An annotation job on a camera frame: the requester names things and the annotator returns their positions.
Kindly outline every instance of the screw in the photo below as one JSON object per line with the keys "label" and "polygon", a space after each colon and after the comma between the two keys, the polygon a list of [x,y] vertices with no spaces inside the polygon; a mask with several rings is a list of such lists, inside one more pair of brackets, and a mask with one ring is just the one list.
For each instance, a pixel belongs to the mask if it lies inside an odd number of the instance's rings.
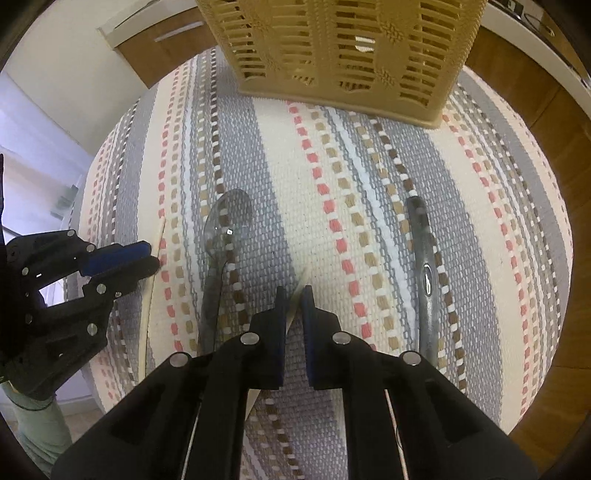
{"label": "screw", "polygon": [[187,365],[189,356],[186,353],[179,352],[171,356],[169,361],[174,368],[181,368]]}
{"label": "screw", "polygon": [[333,335],[333,342],[338,345],[347,345],[351,341],[351,335],[347,332],[336,332]]}
{"label": "screw", "polygon": [[88,327],[86,327],[86,331],[88,335],[94,337],[97,333],[99,333],[99,328],[94,323],[89,323]]}
{"label": "screw", "polygon": [[404,352],[402,360],[407,365],[418,365],[421,363],[421,356],[417,352]]}
{"label": "screw", "polygon": [[255,332],[246,332],[240,337],[244,345],[256,345],[261,338]]}

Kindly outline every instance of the red dashed stripe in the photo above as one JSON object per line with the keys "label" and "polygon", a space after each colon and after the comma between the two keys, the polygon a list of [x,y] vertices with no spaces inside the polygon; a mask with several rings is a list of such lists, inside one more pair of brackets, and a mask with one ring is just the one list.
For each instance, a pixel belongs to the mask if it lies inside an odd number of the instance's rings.
{"label": "red dashed stripe", "polygon": [[[166,140],[168,138],[168,135],[170,133],[170,120],[171,120],[171,114],[172,114],[172,108],[174,106],[174,98],[175,98],[175,94],[177,91],[177,86],[178,86],[178,78],[179,78],[179,74],[180,74],[180,68],[177,68],[174,71],[174,80],[173,80],[173,88],[170,92],[170,103],[168,104],[168,117],[166,117],[165,120],[165,124],[164,124],[164,129],[162,132],[162,152],[160,152],[160,168],[162,170],[160,170],[158,172],[158,191],[161,192],[162,194],[160,195],[160,201],[158,202],[158,204],[161,206],[162,204],[164,204],[164,197],[166,195],[166,185],[164,183],[165,177],[166,177],[166,165],[167,165],[167,156],[168,156],[168,140]],[[162,218],[163,216],[166,215],[166,212],[164,210],[164,208],[160,208],[158,210],[158,218]],[[166,300],[166,302],[168,303],[168,305],[166,305],[166,313],[168,314],[168,318],[170,318],[171,322],[170,322],[170,332],[174,338],[174,349],[178,352],[182,352],[183,349],[183,344],[181,343],[181,341],[178,339],[178,324],[177,322],[174,320],[176,318],[176,311],[174,309],[174,305],[171,303],[172,301],[172,289],[170,287],[170,272],[168,271],[168,257],[166,254],[166,240],[163,238],[160,241],[160,264],[161,264],[161,269],[160,269],[160,278],[162,278],[162,281],[166,284],[164,287],[164,299]]]}
{"label": "red dashed stripe", "polygon": [[[304,137],[301,141],[302,150],[306,152],[306,159],[311,165],[315,165],[318,163],[318,155],[313,150],[312,142],[308,138],[308,132],[306,128],[302,125],[302,118],[300,115],[300,111],[295,104],[291,102],[287,102],[289,105],[288,110],[293,115],[293,120],[295,124],[295,131],[298,133],[299,136]],[[321,167],[313,167],[311,169],[312,177],[316,181],[316,189],[321,196],[330,195],[330,187],[323,181],[323,172]],[[335,248],[341,257],[345,257],[341,259],[341,268],[346,275],[352,275],[355,277],[355,266],[353,261],[349,257],[349,246],[347,244],[347,240],[343,236],[343,226],[340,223],[338,218],[335,218],[335,201],[332,198],[324,200],[323,202],[323,210],[326,215],[330,215],[328,218],[328,224],[330,231],[337,237],[335,239]],[[372,326],[367,321],[367,312],[365,304],[362,301],[359,301],[359,281],[357,278],[349,282],[349,295],[351,299],[353,299],[353,310],[355,311],[355,315],[359,319],[359,323],[361,324],[361,337],[364,339],[369,339],[372,336]]]}
{"label": "red dashed stripe", "polygon": [[[476,161],[474,158],[474,152],[470,148],[466,148],[466,146],[465,146],[466,140],[459,134],[458,129],[454,125],[451,124],[451,119],[449,118],[449,116],[443,114],[442,118],[443,118],[443,121],[449,127],[449,130],[451,130],[456,135],[458,143],[464,148],[464,153],[466,154],[466,157],[471,160],[472,168],[474,169],[474,171],[476,173],[478,173],[478,175],[480,177],[480,181],[482,182],[482,185],[486,189],[488,189],[489,188],[488,179],[484,178],[483,173],[482,173],[482,167],[480,166],[478,161]],[[492,192],[489,192],[488,199],[489,199],[490,203],[492,205],[494,205],[494,202],[496,201],[496,197],[494,194],[491,194],[491,193]],[[505,248],[506,248],[506,250],[509,254],[510,260],[511,260],[511,268],[513,270],[515,270],[515,269],[517,269],[517,258],[515,256],[515,249],[513,246],[513,242],[508,238],[509,229],[507,228],[507,225],[506,225],[505,221],[503,220],[503,212],[498,207],[493,207],[493,211],[495,212],[496,217],[499,219],[499,227],[501,229],[501,233],[505,237]],[[524,371],[527,371],[527,369],[529,368],[528,359],[531,354],[530,347],[527,346],[529,343],[529,340],[530,340],[529,336],[527,335],[528,321],[527,321],[526,315],[528,312],[528,307],[527,307],[527,303],[525,302],[525,291],[524,291],[523,285],[522,285],[521,274],[519,272],[514,271],[514,278],[515,278],[515,284],[517,285],[517,296],[519,298],[519,303],[521,304],[519,314],[521,315],[521,319],[522,319],[521,327],[522,327],[522,331],[523,331],[523,343],[525,346]],[[523,397],[521,399],[521,415],[523,415],[527,409],[525,405],[527,403],[527,393],[528,393],[527,381],[528,381],[528,379],[529,379],[529,376],[525,375],[524,379],[523,379],[524,386],[523,386],[523,389],[521,390],[521,394],[523,395]]]}

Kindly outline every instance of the wooden cabinet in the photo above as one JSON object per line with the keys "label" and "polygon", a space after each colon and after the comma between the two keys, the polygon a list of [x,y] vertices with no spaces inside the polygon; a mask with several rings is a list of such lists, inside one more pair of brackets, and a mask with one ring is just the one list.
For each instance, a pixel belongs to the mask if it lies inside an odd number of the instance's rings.
{"label": "wooden cabinet", "polygon": [[119,52],[151,87],[167,73],[216,45],[198,8],[191,8],[146,28],[117,46]]}

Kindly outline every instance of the gray stripe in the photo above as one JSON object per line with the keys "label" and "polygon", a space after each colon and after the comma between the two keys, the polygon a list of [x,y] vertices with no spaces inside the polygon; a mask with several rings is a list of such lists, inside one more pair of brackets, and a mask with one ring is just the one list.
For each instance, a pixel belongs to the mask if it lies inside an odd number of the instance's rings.
{"label": "gray stripe", "polygon": [[[194,251],[191,252],[191,255],[194,258],[194,261],[191,263],[190,270],[188,270],[187,274],[190,279],[191,285],[191,299],[193,301],[193,308],[197,314],[197,319],[199,321],[199,308],[198,308],[198,297],[202,295],[201,291],[196,291],[194,287],[194,278],[195,275],[198,275],[201,280],[201,285],[204,285],[205,276],[207,273],[207,255],[203,250],[202,244],[202,237],[203,237],[203,222],[201,221],[201,214],[200,214],[200,200],[199,200],[199,177],[198,177],[198,166],[199,166],[199,153],[197,152],[197,143],[199,140],[199,133],[197,132],[197,128],[199,126],[197,122],[197,114],[199,113],[199,103],[202,101],[202,98],[205,98],[205,103],[203,106],[202,115],[204,118],[203,122],[203,135],[205,140],[207,141],[208,138],[211,137],[210,130],[211,130],[211,123],[210,123],[210,89],[211,89],[211,82],[210,82],[210,61],[209,61],[209,50],[202,54],[205,57],[204,65],[199,69],[199,75],[201,74],[201,69],[205,70],[205,77],[204,77],[204,84],[205,88],[203,91],[203,97],[199,95],[199,77],[196,78],[196,81],[193,85],[193,104],[191,106],[191,130],[189,132],[190,135],[190,156],[189,156],[189,178],[190,178],[190,192],[191,192],[191,200],[194,206],[193,210],[189,212],[191,215],[191,219],[193,221],[194,232],[193,235],[195,236],[195,245]],[[204,151],[206,164],[211,164],[212,155],[211,155],[211,147],[209,149],[205,149]],[[209,191],[207,193],[208,196],[208,204],[211,206],[212,201],[215,201],[213,197],[213,192]]]}
{"label": "gray stripe", "polygon": [[[273,183],[267,169],[264,146],[252,99],[237,93],[234,75],[220,54],[217,56],[217,63],[219,125],[220,130],[224,132],[220,137],[224,181],[228,190],[242,188],[248,192],[254,212],[250,237],[238,252],[242,289],[249,313],[252,315],[272,307],[276,286],[284,286],[291,294],[295,290],[297,279],[291,263]],[[290,331],[288,335],[290,342],[296,342],[294,335]],[[308,410],[305,402],[298,400],[308,387],[303,367],[305,365],[303,347],[296,352],[296,355],[286,358],[286,384],[291,381],[288,379],[294,378],[295,381],[298,376],[297,385],[301,388],[299,390],[295,387],[288,390],[283,388],[273,392],[272,397],[279,406],[290,405],[280,408],[280,419],[285,431],[288,432],[295,458],[307,478],[324,478],[321,475],[330,475],[328,472],[331,472],[332,466],[338,463],[334,463],[335,460],[328,456],[321,458],[319,455],[335,448],[333,443],[338,439],[338,429],[330,404],[323,403],[322,410],[312,412]],[[307,415],[310,421],[301,421],[302,415]],[[309,432],[310,429],[316,428],[315,424],[322,424],[323,430],[322,433],[319,431],[316,443],[311,444]],[[258,443],[256,432],[250,431],[248,436],[253,446]]]}
{"label": "gray stripe", "polygon": [[[112,243],[112,231],[113,231],[113,204],[114,204],[114,195],[115,195],[115,186],[117,182],[117,173],[119,170],[119,162],[121,160],[121,155],[125,146],[125,136],[128,127],[131,125],[133,120],[133,107],[127,110],[125,115],[119,122],[119,131],[117,136],[114,140],[114,145],[112,148],[111,154],[111,161],[107,164],[105,170],[105,187],[101,191],[101,196],[98,200],[98,205],[102,209],[102,217],[100,219],[97,218],[98,222],[98,238],[96,240],[97,247],[105,247]],[[118,338],[116,321],[115,321],[115,308],[111,311],[109,315],[109,323],[106,332],[106,337],[108,341],[108,350],[110,355],[109,358],[109,365],[113,369],[114,376],[112,381],[115,383],[117,389],[119,390],[119,394],[121,397],[125,395],[125,391],[131,388],[129,384],[129,375],[127,373],[127,368],[125,367],[125,362],[123,359],[123,355],[121,349],[118,348],[120,344],[120,340]]]}
{"label": "gray stripe", "polygon": [[[181,179],[181,188],[180,188],[180,206],[181,206],[181,222],[183,228],[183,246],[185,250],[185,262],[186,262],[186,274],[187,278],[189,279],[189,288],[190,288],[190,297],[191,302],[193,304],[193,310],[196,312],[196,321],[199,322],[199,312],[197,312],[197,293],[195,289],[195,279],[194,279],[194,271],[197,266],[194,248],[190,247],[189,245],[189,238],[194,238],[194,243],[199,243],[200,238],[196,236],[196,232],[194,229],[189,231],[189,225],[187,223],[187,218],[192,219],[192,215],[199,212],[199,203],[195,204],[191,201],[191,199],[187,198],[185,189],[188,188],[190,191],[191,186],[197,186],[197,183],[191,182],[191,177],[196,176],[197,166],[196,164],[191,164],[191,162],[196,162],[197,154],[196,154],[196,141],[193,138],[195,130],[197,129],[197,107],[199,105],[200,98],[198,97],[197,93],[199,91],[199,76],[201,75],[201,68],[199,67],[199,59],[201,57],[197,56],[190,61],[190,72],[189,72],[189,79],[187,81],[187,91],[185,96],[187,97],[185,108],[183,112],[183,128],[181,131],[180,139],[181,139],[181,161],[180,161],[180,179]],[[193,99],[192,103],[189,104],[189,93],[192,90]],[[187,127],[187,119],[190,120],[190,123]],[[189,147],[185,148],[185,142],[188,140]]]}
{"label": "gray stripe", "polygon": [[[398,282],[396,281],[394,270],[391,268],[392,259],[390,257],[390,254],[389,254],[387,248],[386,248],[386,242],[384,241],[384,237],[379,234],[379,227],[377,225],[376,217],[372,213],[373,210],[371,209],[371,206],[369,204],[367,194],[362,187],[362,183],[359,178],[359,173],[358,173],[357,169],[355,168],[355,165],[353,164],[353,160],[351,158],[351,152],[349,152],[347,150],[346,144],[343,142],[343,139],[341,138],[339,133],[336,131],[335,123],[332,120],[332,117],[328,114],[327,109],[323,108],[323,111],[324,111],[324,115],[330,125],[330,128],[332,129],[332,132],[333,132],[335,138],[339,142],[340,149],[343,152],[343,159],[347,162],[347,165],[349,167],[351,175],[352,175],[355,183],[357,184],[359,191],[361,192],[361,202],[363,203],[363,206],[365,207],[365,216],[366,216],[366,218],[369,219],[369,224],[371,225],[371,228],[372,228],[372,235],[376,239],[376,241],[379,245],[379,253],[380,253],[381,257],[384,259],[384,261],[382,262],[382,266],[384,267],[384,270],[388,276],[388,281],[390,283],[390,286],[394,290],[394,298],[396,301],[396,310],[398,312],[398,318],[400,319],[400,322],[402,323],[402,334],[404,336],[405,345],[401,345],[401,351],[404,351],[404,350],[411,347],[411,345],[412,345],[411,339],[413,338],[413,334],[410,331],[410,326],[408,324],[408,316],[407,316],[406,310],[402,306],[402,296],[400,295],[400,287],[398,285]],[[392,209],[392,202],[390,201],[390,198],[388,197],[388,195],[386,193],[385,187],[382,185],[382,182],[378,176],[378,172],[374,166],[374,163],[372,162],[371,158],[369,157],[367,149],[362,144],[362,141],[361,141],[358,133],[355,131],[355,127],[353,126],[353,122],[351,122],[349,115],[342,110],[336,110],[336,112],[340,116],[340,118],[343,122],[343,126],[345,127],[345,129],[349,133],[349,137],[351,138],[352,142],[355,145],[355,152],[357,153],[358,157],[360,158],[363,166],[365,167],[365,171],[367,172],[367,174],[369,176],[369,183],[371,185],[372,190],[376,194],[376,198],[378,199],[380,208],[384,214],[384,221],[386,223],[386,226],[392,232],[392,238],[394,239],[394,241],[396,242],[396,245],[398,247],[398,252],[400,253],[398,260],[399,260],[400,264],[402,265],[405,272],[410,271],[409,268],[412,268],[412,267],[409,267],[409,265],[411,265],[411,262],[413,261],[413,259],[411,257],[411,252],[408,251],[408,248],[406,246],[406,239],[404,238],[404,236],[400,232],[400,229],[398,228],[396,214],[395,214],[394,210]],[[397,179],[390,178],[390,180],[392,180],[392,183],[394,183],[396,185],[397,190],[400,192],[399,188],[400,189],[402,188],[402,183],[400,183],[400,185],[397,185],[395,182],[395,180],[397,180]],[[408,280],[409,280],[408,286],[409,286],[410,290],[414,291],[414,276],[411,275],[411,278],[409,278]]]}
{"label": "gray stripe", "polygon": [[[431,214],[429,220],[445,261],[463,329],[468,395],[498,423],[502,370],[496,307],[486,263],[466,207],[425,130],[387,119],[382,120],[382,125],[413,179],[417,193],[431,212],[437,212]],[[393,171],[394,163],[389,161],[388,167]],[[453,345],[451,330],[448,332]]]}
{"label": "gray stripe", "polygon": [[[382,119],[379,119],[380,123],[382,124],[382,126],[384,126]],[[370,137],[372,137],[373,141],[374,141],[374,146],[376,147],[376,150],[379,152],[380,157],[383,159],[384,162],[384,166],[389,167],[388,171],[390,172],[390,180],[395,183],[396,188],[398,190],[398,195],[401,199],[401,201],[404,202],[406,201],[406,199],[410,196],[407,191],[406,188],[404,187],[403,183],[402,183],[402,179],[400,178],[400,175],[398,174],[398,171],[395,167],[395,165],[393,165],[393,160],[390,159],[390,156],[388,154],[388,151],[386,150],[384,143],[382,142],[382,140],[380,139],[378,133],[375,131],[375,128],[373,127],[373,125],[371,125],[370,121],[369,121],[369,117],[366,115],[362,115],[361,116],[361,121],[362,124],[364,125],[364,127],[366,128],[366,130],[368,131],[368,134],[370,135]],[[390,141],[392,141],[394,144],[392,145],[394,148],[397,148],[397,145],[395,145],[396,140],[395,138],[391,138],[389,137]],[[405,165],[405,157],[401,156],[401,155],[405,155],[404,152],[399,152],[399,158],[401,159],[401,162],[403,165]],[[386,194],[385,188],[384,186],[381,184],[380,178],[377,175],[377,171],[375,173],[376,178],[374,180],[375,184],[374,184],[374,188],[376,189],[377,192],[381,192],[384,195],[385,201],[388,202],[389,198]],[[408,175],[410,177],[410,179],[413,178],[411,172],[408,172]],[[406,247],[406,244],[404,242],[404,237],[402,235],[402,233],[400,233],[400,228],[397,224],[397,219],[395,216],[395,212],[391,211],[391,215],[392,215],[392,221],[395,222],[393,225],[393,228],[395,228],[396,231],[399,232],[399,236],[402,240],[402,246],[399,247],[400,248],[400,257],[401,257],[401,265],[404,269],[405,272],[405,276],[407,278],[408,281],[408,288],[410,289],[411,292],[411,298],[413,300],[413,307],[415,308],[415,310],[417,311],[417,325],[418,325],[418,309],[417,309],[417,299],[416,299],[416,295],[417,295],[417,281],[415,278],[415,274],[414,274],[414,253],[410,252],[408,250],[408,248]],[[405,212],[405,216],[408,219],[408,212]],[[444,351],[445,351],[445,355],[446,358],[450,360],[450,364],[448,364],[447,366],[447,373],[446,376],[448,377],[449,381],[452,382],[454,385],[458,385],[459,386],[459,376],[457,374],[457,366],[455,365],[455,347],[454,347],[454,342],[452,339],[452,331],[450,329],[449,326],[449,321],[448,321],[448,317],[447,317],[447,312],[446,309],[444,307],[444,303],[443,303],[443,298],[441,297],[439,299],[439,310],[438,310],[438,317],[439,317],[439,332],[441,337],[444,339]]]}
{"label": "gray stripe", "polygon": [[335,421],[330,391],[315,391],[308,384],[304,331],[298,317],[285,340],[285,380],[271,392],[280,418],[289,428],[291,445],[306,478],[345,480],[347,448]]}
{"label": "gray stripe", "polygon": [[569,267],[566,261],[566,246],[560,233],[558,220],[554,215],[554,210],[550,205],[550,200],[545,193],[541,179],[538,177],[533,160],[527,154],[523,145],[521,145],[519,138],[517,138],[516,133],[509,126],[505,117],[503,117],[498,108],[478,84],[465,72],[461,72],[459,81],[470,96],[474,98],[486,116],[491,119],[497,132],[503,138],[510,152],[513,153],[515,161],[521,169],[522,176],[528,184],[532,197],[534,198],[534,204],[538,209],[546,242],[550,248],[550,256],[553,259],[554,270],[556,272],[558,296],[562,310],[564,310],[569,298]]}
{"label": "gray stripe", "polygon": [[[141,98],[127,139],[115,216],[115,242],[121,245],[129,245],[140,240],[152,241],[151,238],[138,238],[138,199],[145,139],[154,109],[156,92],[157,88],[153,87]],[[138,378],[139,324],[144,283],[145,280],[141,281],[134,292],[118,300],[121,329],[134,378]]]}
{"label": "gray stripe", "polygon": [[[554,288],[553,288],[552,276],[551,276],[551,271],[553,269],[551,268],[551,265],[548,263],[548,255],[545,250],[543,237],[540,235],[540,230],[538,228],[538,222],[535,218],[534,211],[530,208],[530,202],[528,200],[527,192],[525,191],[525,188],[524,188],[522,182],[519,181],[517,178],[518,175],[515,172],[513,158],[508,157],[509,152],[506,151],[503,148],[503,146],[500,144],[496,135],[492,131],[491,125],[489,124],[488,121],[486,121],[486,119],[483,119],[481,117],[480,113],[476,110],[476,107],[472,103],[472,99],[467,95],[467,93],[464,92],[462,89],[458,88],[455,90],[453,96],[462,104],[462,108],[464,109],[465,114],[467,113],[468,117],[473,120],[473,122],[476,125],[480,134],[483,135],[483,137],[486,139],[487,145],[490,146],[490,148],[493,150],[493,153],[496,154],[496,156],[502,162],[504,169],[510,173],[510,175],[508,176],[507,184],[505,184],[505,183],[502,184],[504,189],[507,190],[507,188],[509,188],[513,192],[516,200],[520,199],[520,198],[523,199],[522,201],[517,200],[517,204],[516,204],[515,202],[512,201],[511,196],[508,196],[508,200],[511,202],[511,205],[513,206],[513,208],[518,210],[519,212],[521,212],[521,214],[524,217],[524,220],[526,223],[525,225],[523,225],[523,222],[521,222],[519,216],[515,215],[515,218],[516,218],[522,232],[524,232],[527,229],[527,231],[529,232],[530,237],[531,237],[530,238],[530,245],[532,246],[532,249],[534,251],[535,261],[538,264],[537,274],[540,276],[540,279],[541,279],[541,281],[538,282],[536,276],[532,273],[532,279],[534,282],[534,288],[535,288],[537,302],[538,302],[538,304],[541,304],[541,303],[544,304],[546,316],[548,317],[548,319],[552,318],[552,320],[555,323],[555,327],[557,327],[558,323],[557,323],[556,312],[559,311],[560,306],[556,305],[556,296],[554,294]],[[485,149],[485,155],[488,158],[490,158],[490,154],[486,149]],[[492,167],[499,174],[498,175],[499,181],[501,181],[501,176],[500,176],[501,172],[499,172],[498,169],[496,168],[494,160],[491,158],[490,158],[490,160],[491,160]],[[513,174],[516,177],[515,183],[513,183],[509,180],[509,178],[511,177],[511,174]],[[528,248],[524,248],[524,251],[531,259],[530,250]],[[542,298],[538,298],[538,296],[537,296],[537,287],[538,286],[541,287]],[[541,327],[541,325],[539,324],[539,321],[540,321],[540,319],[539,319],[539,315],[538,315],[538,325],[539,325],[539,327]],[[542,352],[542,354],[544,355],[544,362],[549,361],[551,359],[551,356],[550,356],[551,330],[552,330],[552,328],[549,326],[546,331],[542,331],[542,329],[540,328],[540,343],[541,343],[541,340],[543,337],[546,337],[546,336],[548,337],[547,351],[545,353]],[[543,380],[542,373],[543,373],[542,369],[540,369],[540,371],[538,372],[538,385],[540,385],[541,381]]]}

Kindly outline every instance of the beige basket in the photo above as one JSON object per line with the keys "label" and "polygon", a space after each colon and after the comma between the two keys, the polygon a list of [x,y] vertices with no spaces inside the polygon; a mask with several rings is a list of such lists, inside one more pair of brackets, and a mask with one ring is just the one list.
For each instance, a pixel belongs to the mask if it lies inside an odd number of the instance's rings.
{"label": "beige basket", "polygon": [[198,0],[247,95],[437,127],[486,0]]}

